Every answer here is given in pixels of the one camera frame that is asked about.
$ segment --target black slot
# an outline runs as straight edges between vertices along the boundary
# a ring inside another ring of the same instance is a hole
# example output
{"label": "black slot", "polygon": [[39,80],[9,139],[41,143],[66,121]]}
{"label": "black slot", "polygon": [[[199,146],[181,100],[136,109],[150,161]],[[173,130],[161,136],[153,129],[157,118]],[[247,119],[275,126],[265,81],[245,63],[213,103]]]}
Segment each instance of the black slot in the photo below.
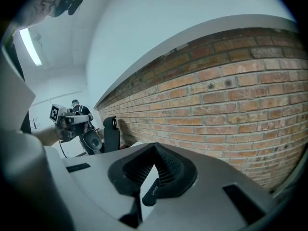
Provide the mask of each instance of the black slot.
{"label": "black slot", "polygon": [[256,206],[238,186],[225,186],[223,190],[234,203],[248,225],[253,224],[265,216],[265,213]]}
{"label": "black slot", "polygon": [[89,164],[78,164],[78,165],[74,165],[74,166],[69,166],[69,167],[66,167],[68,173],[72,173],[72,172],[75,172],[75,171],[78,171],[78,170],[82,170],[82,169],[85,169],[85,168],[89,168],[90,165]]}

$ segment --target gray surface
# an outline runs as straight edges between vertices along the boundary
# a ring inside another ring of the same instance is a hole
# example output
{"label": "gray surface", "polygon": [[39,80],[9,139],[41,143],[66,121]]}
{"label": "gray surface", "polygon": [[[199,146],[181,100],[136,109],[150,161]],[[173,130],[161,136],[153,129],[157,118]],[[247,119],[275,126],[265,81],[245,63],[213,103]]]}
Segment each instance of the gray surface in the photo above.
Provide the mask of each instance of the gray surface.
{"label": "gray surface", "polygon": [[275,206],[265,190],[227,163],[178,147],[164,146],[192,160],[198,178],[181,197],[158,199],[153,212],[138,229],[235,231],[243,228],[245,221],[222,189],[233,183],[262,210],[268,212]]}
{"label": "gray surface", "polygon": [[[46,150],[52,175],[78,230],[95,230],[102,221],[106,225],[105,230],[124,227],[116,218],[128,213],[133,199],[117,192],[108,179],[107,170],[114,161],[143,146],[63,160],[55,150]],[[138,227],[139,230],[235,231],[243,228],[245,221],[222,189],[233,183],[265,212],[275,206],[265,190],[227,163],[178,147],[164,146],[191,159],[197,167],[198,177],[181,197],[158,199],[153,212]],[[88,163],[91,167],[71,174],[65,169],[80,163]]]}
{"label": "gray surface", "polygon": [[107,214],[76,185],[56,149],[45,146],[45,151],[54,183],[71,214],[76,231],[133,230]]}

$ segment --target black panel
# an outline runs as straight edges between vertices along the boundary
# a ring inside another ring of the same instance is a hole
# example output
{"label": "black panel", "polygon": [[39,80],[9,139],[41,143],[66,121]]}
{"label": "black panel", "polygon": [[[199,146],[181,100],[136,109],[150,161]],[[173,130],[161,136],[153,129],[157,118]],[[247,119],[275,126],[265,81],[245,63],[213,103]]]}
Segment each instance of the black panel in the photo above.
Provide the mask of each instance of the black panel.
{"label": "black panel", "polygon": [[85,169],[85,168],[89,168],[89,167],[91,167],[89,164],[84,163],[84,164],[69,166],[69,167],[66,167],[66,169],[67,169],[68,173],[72,173],[72,172],[82,170],[82,169]]}
{"label": "black panel", "polygon": [[119,193],[138,196],[153,164],[160,180],[157,198],[181,196],[197,177],[197,169],[191,160],[159,143],[150,143],[115,161],[108,169],[108,177]]}
{"label": "black panel", "polygon": [[236,185],[223,187],[228,197],[234,203],[248,225],[264,217],[265,213],[256,206],[248,196]]}

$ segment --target person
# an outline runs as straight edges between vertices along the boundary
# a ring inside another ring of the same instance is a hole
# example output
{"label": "person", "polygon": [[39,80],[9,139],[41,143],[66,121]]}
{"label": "person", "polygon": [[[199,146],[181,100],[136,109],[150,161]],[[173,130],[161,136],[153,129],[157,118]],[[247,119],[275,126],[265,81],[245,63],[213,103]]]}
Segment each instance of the person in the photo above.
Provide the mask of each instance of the person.
{"label": "person", "polygon": [[[13,12],[15,16],[11,18],[5,10],[3,19],[1,19],[0,35],[10,34],[7,39],[4,40],[4,46],[7,53],[14,64],[17,72],[25,80],[23,71],[21,69],[16,49],[13,43],[13,34],[20,29],[33,26],[46,18],[57,17],[68,11],[69,15],[72,15],[77,7],[81,4],[82,0],[20,0],[24,4],[20,9],[16,9],[14,6],[11,9],[15,9]],[[37,137],[43,145],[52,146],[58,140],[62,138],[61,130],[66,129],[65,124],[61,128],[52,125],[45,129],[36,129],[35,132],[31,132],[29,112],[27,113],[22,125],[21,131],[29,133]]]}
{"label": "person", "polygon": [[93,115],[91,114],[90,110],[83,105],[79,105],[79,101],[74,99],[72,101],[73,112],[79,112],[81,115],[88,115],[90,117],[90,121],[93,120]]}
{"label": "person", "polygon": [[[88,122],[88,129],[95,128],[91,121],[93,120],[93,115],[91,114],[90,110],[83,105],[79,105],[79,101],[74,99],[72,101],[73,112],[79,112],[81,115],[88,115],[90,117],[90,121]],[[82,143],[83,147],[85,148],[88,155],[94,155],[94,151],[91,150],[84,142],[82,135],[79,135],[80,142]]]}

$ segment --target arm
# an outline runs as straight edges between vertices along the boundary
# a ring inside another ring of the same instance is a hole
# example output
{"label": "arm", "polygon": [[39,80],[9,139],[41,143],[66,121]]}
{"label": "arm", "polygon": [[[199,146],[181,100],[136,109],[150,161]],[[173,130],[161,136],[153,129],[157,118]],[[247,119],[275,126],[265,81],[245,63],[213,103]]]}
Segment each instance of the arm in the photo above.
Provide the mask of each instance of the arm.
{"label": "arm", "polygon": [[86,106],[82,106],[81,112],[85,115],[88,115],[90,117],[90,121],[93,120],[93,115],[91,114],[90,110]]}
{"label": "arm", "polygon": [[52,146],[61,139],[60,131],[55,127],[55,125],[51,125],[44,129],[37,129],[32,132],[32,135],[37,137],[43,145],[47,146]]}

